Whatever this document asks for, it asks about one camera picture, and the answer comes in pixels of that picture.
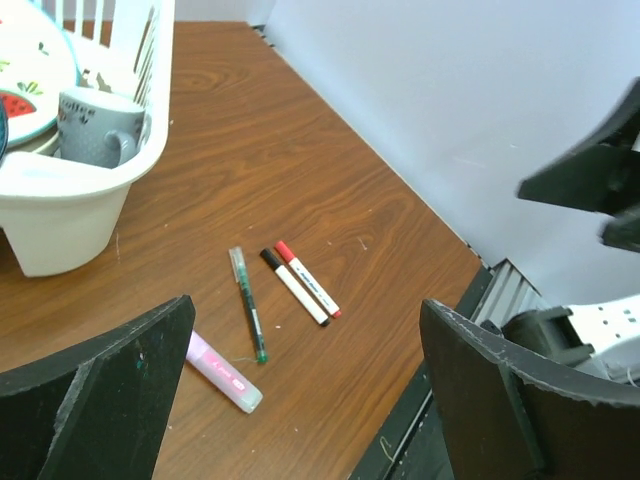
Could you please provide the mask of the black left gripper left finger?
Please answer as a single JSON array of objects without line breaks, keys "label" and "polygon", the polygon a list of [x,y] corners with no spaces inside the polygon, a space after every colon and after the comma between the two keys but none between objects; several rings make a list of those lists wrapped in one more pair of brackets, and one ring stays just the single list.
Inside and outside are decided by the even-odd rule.
[{"label": "black left gripper left finger", "polygon": [[151,478],[195,316],[182,295],[2,373],[2,478]]}]

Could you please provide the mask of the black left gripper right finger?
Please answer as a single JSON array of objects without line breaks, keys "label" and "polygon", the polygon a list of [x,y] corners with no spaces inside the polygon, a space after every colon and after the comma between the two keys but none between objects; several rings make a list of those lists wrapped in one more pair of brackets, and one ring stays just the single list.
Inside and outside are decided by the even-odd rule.
[{"label": "black left gripper right finger", "polygon": [[428,299],[421,341],[458,479],[636,479],[639,390],[558,364]]}]

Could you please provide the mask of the pink highlighter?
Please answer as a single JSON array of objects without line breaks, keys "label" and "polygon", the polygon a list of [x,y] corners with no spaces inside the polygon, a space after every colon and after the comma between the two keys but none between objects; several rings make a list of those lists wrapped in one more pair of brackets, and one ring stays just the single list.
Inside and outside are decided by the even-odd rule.
[{"label": "pink highlighter", "polygon": [[191,332],[186,360],[243,412],[252,413],[262,401],[262,392],[195,330]]}]

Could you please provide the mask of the green fineliner pen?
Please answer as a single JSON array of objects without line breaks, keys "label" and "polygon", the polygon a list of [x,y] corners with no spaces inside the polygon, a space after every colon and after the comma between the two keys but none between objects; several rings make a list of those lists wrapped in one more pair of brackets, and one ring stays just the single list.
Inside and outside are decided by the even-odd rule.
[{"label": "green fineliner pen", "polygon": [[234,278],[239,286],[243,306],[247,315],[256,361],[258,364],[265,364],[268,361],[268,354],[242,248],[240,246],[231,248],[229,250],[229,256]]}]

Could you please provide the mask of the white red marker pen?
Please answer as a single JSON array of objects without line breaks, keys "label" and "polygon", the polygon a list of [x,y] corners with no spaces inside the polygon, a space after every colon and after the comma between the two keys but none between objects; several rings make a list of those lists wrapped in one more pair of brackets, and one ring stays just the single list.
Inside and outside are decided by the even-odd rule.
[{"label": "white red marker pen", "polygon": [[274,247],[281,258],[288,264],[326,312],[333,318],[339,318],[342,314],[340,307],[329,296],[289,246],[284,241],[278,241]]}]

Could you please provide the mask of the white black marker pen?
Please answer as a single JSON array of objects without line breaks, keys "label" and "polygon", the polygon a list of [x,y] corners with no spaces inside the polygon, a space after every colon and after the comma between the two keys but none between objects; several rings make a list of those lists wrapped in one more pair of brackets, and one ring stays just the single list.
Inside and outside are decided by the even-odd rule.
[{"label": "white black marker pen", "polygon": [[330,323],[329,316],[316,303],[299,281],[294,278],[289,269],[278,260],[275,254],[270,249],[264,248],[260,251],[259,255],[298,300],[298,302],[304,307],[304,309],[311,315],[315,322],[321,327],[328,326]]}]

